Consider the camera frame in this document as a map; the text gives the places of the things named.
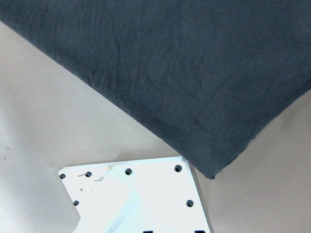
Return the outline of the white mounting column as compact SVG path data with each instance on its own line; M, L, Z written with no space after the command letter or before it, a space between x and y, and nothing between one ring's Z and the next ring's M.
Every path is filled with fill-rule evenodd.
M67 166L59 171L80 220L78 233L208 233L181 156Z

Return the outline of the black printed t-shirt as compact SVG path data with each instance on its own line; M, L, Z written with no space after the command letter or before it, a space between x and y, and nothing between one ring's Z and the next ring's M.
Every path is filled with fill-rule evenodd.
M209 179L311 87L308 0L3 0L0 19Z

